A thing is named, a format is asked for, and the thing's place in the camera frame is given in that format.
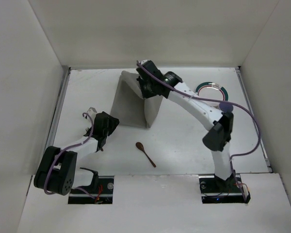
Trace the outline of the grey cloth placemat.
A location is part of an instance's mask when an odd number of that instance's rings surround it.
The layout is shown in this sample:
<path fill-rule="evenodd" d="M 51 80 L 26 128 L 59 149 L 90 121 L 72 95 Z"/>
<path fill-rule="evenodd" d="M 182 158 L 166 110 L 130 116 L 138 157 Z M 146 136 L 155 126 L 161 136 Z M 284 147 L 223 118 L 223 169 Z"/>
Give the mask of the grey cloth placemat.
<path fill-rule="evenodd" d="M 119 119 L 121 126 L 149 129 L 162 103 L 162 96 L 144 99 L 138 74 L 122 71 L 119 77 L 110 115 Z"/>

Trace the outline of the brown wooden spoon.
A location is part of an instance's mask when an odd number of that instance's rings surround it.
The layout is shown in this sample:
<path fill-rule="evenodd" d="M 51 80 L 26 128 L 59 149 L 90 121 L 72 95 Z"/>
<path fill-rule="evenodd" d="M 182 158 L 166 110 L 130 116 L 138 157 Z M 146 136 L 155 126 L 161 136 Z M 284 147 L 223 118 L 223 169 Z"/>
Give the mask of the brown wooden spoon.
<path fill-rule="evenodd" d="M 143 144 L 141 142 L 136 142 L 136 148 L 139 149 L 140 151 L 142 151 L 145 156 L 147 157 L 147 159 L 149 160 L 149 162 L 152 164 L 153 167 L 156 167 L 156 164 L 151 160 L 151 158 L 148 156 L 148 154 L 145 151 L 145 148 L 143 146 Z"/>

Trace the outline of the white plate green red rim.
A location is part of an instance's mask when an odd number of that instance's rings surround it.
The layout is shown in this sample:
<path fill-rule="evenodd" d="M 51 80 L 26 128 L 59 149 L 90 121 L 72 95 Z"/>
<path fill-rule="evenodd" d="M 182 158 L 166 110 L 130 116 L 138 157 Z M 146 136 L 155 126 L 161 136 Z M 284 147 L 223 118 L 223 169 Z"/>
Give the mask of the white plate green red rim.
<path fill-rule="evenodd" d="M 195 89 L 195 93 L 204 99 L 221 101 L 228 101 L 229 99 L 227 90 L 223 86 L 213 82 L 204 82 L 199 84 Z"/>

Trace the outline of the lilac plastic cup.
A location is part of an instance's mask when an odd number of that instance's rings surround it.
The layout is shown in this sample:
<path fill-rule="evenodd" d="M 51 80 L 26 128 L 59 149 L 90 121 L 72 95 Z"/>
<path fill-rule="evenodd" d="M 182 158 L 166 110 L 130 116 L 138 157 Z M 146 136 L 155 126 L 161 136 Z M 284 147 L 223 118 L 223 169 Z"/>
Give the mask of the lilac plastic cup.
<path fill-rule="evenodd" d="M 224 113 L 231 113 L 231 112 L 233 112 L 233 109 L 234 109 L 234 107 L 233 107 L 232 104 L 225 103 L 225 102 L 219 103 L 219 106 L 218 107 Z"/>

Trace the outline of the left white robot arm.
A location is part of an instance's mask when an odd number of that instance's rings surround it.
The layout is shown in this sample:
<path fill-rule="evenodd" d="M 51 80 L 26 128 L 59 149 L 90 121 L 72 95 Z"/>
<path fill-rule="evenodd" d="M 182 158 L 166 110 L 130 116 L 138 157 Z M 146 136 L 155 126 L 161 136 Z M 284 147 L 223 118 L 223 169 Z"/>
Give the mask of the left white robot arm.
<path fill-rule="evenodd" d="M 78 167 L 77 163 L 101 151 L 120 121 L 106 112 L 98 113 L 94 108 L 84 112 L 82 117 L 89 121 L 90 127 L 79 140 L 63 148 L 49 146 L 43 154 L 33 185 L 47 195 L 65 196 L 72 189 L 97 185 L 98 172 Z"/>

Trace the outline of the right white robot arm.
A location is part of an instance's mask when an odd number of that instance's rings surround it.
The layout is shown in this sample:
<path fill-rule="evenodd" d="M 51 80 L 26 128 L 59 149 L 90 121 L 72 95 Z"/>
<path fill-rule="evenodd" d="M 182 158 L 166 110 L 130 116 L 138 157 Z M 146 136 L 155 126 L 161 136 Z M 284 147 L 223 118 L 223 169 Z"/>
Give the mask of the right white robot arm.
<path fill-rule="evenodd" d="M 233 114 L 223 113 L 197 99 L 197 94 L 177 74 L 168 71 L 162 74 L 151 60 L 137 62 L 137 72 L 144 99 L 163 96 L 194 116 L 208 131 L 203 144 L 211 151 L 214 175 L 226 181 L 232 175 L 229 142 L 233 127 Z"/>

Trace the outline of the left metal table rail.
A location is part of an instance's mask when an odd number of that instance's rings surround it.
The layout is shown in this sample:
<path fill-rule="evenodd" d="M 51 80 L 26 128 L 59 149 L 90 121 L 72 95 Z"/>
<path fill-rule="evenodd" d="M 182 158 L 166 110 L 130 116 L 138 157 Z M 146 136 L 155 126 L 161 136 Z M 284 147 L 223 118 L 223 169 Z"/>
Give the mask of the left metal table rail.
<path fill-rule="evenodd" d="M 54 129 L 56 121 L 57 121 L 56 118 L 57 118 L 57 115 L 58 115 L 59 105 L 60 105 L 60 102 L 62 100 L 62 93 L 64 91 L 64 88 L 66 87 L 66 81 L 67 81 L 67 78 L 68 78 L 68 75 L 69 75 L 70 68 L 69 68 L 69 66 L 64 65 L 64 66 L 62 66 L 62 69 L 63 69 L 63 75 L 62 75 L 62 79 L 61 79 L 61 83 L 60 83 L 57 99 L 56 99 L 55 106 L 54 106 L 50 127 L 49 127 L 48 134 L 47 134 L 47 137 L 46 137 L 45 145 L 44 145 L 44 147 L 42 149 L 42 153 L 39 156 L 38 162 L 41 161 L 45 149 L 50 144 L 50 141 L 51 141 L 51 138 L 52 138 L 52 134 L 53 134 L 53 129 Z"/>

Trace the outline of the metal table rail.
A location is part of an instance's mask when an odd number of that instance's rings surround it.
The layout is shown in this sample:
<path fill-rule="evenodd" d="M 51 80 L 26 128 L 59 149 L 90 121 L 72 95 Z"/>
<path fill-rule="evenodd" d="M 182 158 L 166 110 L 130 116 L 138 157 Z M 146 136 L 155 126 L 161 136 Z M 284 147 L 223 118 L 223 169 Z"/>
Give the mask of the metal table rail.
<path fill-rule="evenodd" d="M 49 127 L 48 134 L 47 134 L 47 137 L 46 137 L 45 145 L 44 145 L 44 147 L 42 149 L 42 153 L 39 156 L 38 162 L 41 161 L 45 149 L 50 144 L 50 141 L 51 141 L 51 138 L 52 138 L 52 134 L 53 134 L 53 129 L 54 129 L 56 121 L 57 121 L 56 118 L 57 118 L 57 115 L 58 115 L 59 105 L 60 105 L 60 102 L 62 100 L 62 93 L 64 91 L 64 88 L 66 87 L 66 81 L 67 81 L 67 78 L 68 78 L 68 75 L 69 75 L 70 68 L 69 68 L 69 66 L 64 65 L 64 66 L 62 66 L 62 69 L 63 69 L 63 75 L 62 75 L 62 79 L 61 79 L 61 83 L 60 83 L 57 99 L 56 99 L 55 106 L 54 106 L 50 127 Z"/>
<path fill-rule="evenodd" d="M 243 93 L 244 98 L 245 98 L 245 102 L 246 102 L 246 106 L 248 108 L 248 111 L 253 115 L 253 118 L 251 117 L 251 119 L 252 119 L 252 122 L 253 122 L 253 125 L 254 125 L 255 132 L 256 132 L 257 137 L 258 137 L 258 142 L 255 145 L 255 147 L 256 147 L 255 152 L 259 151 L 259 152 L 262 153 L 264 161 L 265 161 L 265 164 L 266 164 L 266 167 L 268 169 L 268 173 L 273 173 L 272 166 L 270 164 L 270 161 L 269 161 L 268 155 L 266 153 L 263 141 L 261 139 L 260 128 L 257 126 L 257 124 L 255 122 L 254 112 L 253 112 L 253 109 L 252 109 L 252 106 L 251 106 L 251 103 L 250 103 L 250 100 L 249 100 L 249 96 L 248 96 L 248 93 L 246 91 L 246 88 L 245 88 L 245 85 L 244 85 L 244 81 L 243 81 L 243 78 L 242 78 L 241 67 L 240 66 L 235 67 L 235 71 L 236 71 L 236 74 L 237 74 L 237 77 L 238 77 L 238 81 L 239 81 L 241 89 L 242 89 L 242 93 Z"/>

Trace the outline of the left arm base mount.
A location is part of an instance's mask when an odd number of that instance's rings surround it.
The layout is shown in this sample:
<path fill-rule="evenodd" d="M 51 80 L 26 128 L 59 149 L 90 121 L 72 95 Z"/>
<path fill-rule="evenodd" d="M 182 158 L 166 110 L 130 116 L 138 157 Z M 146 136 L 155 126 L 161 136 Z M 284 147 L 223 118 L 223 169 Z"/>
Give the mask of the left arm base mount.
<path fill-rule="evenodd" d="M 114 176 L 98 176 L 95 183 L 73 189 L 68 196 L 68 204 L 112 204 Z"/>

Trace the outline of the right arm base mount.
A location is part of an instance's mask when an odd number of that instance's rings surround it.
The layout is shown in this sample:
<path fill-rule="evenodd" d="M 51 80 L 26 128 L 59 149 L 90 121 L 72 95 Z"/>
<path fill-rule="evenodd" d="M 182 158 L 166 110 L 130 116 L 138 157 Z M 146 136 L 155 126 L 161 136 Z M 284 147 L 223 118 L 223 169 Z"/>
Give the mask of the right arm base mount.
<path fill-rule="evenodd" d="M 199 187 L 203 204 L 248 204 L 251 200 L 249 188 L 239 174 L 231 175 L 226 181 L 214 175 L 199 176 Z"/>

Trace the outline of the right metal table rail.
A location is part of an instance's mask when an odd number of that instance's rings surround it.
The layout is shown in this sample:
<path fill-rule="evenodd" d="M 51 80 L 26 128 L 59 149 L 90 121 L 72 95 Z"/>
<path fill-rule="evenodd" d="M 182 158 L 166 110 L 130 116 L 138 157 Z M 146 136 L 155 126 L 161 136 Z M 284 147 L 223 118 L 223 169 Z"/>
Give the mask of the right metal table rail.
<path fill-rule="evenodd" d="M 268 169 L 268 173 L 273 173 L 272 166 L 270 164 L 270 161 L 269 161 L 268 155 L 266 153 L 263 141 L 261 139 L 260 128 L 257 126 L 257 124 L 255 122 L 254 112 L 253 112 L 253 109 L 252 109 L 252 106 L 251 106 L 251 103 L 250 103 L 250 100 L 249 100 L 249 96 L 248 96 L 248 93 L 246 91 L 246 88 L 245 88 L 245 85 L 244 85 L 244 81 L 243 81 L 243 78 L 242 78 L 241 67 L 240 66 L 235 67 L 235 71 L 236 71 L 236 74 L 237 74 L 237 77 L 238 77 L 238 81 L 239 81 L 241 89 L 242 89 L 242 93 L 243 93 L 244 98 L 245 98 L 245 102 L 246 102 L 246 106 L 248 108 L 248 111 L 253 115 L 253 118 L 251 117 L 251 119 L 252 119 L 252 122 L 253 122 L 253 125 L 254 125 L 255 132 L 256 132 L 257 137 L 258 137 L 258 142 L 255 145 L 255 147 L 256 147 L 255 152 L 259 151 L 259 152 L 262 153 L 264 161 L 265 161 L 265 164 L 266 164 L 266 167 Z"/>

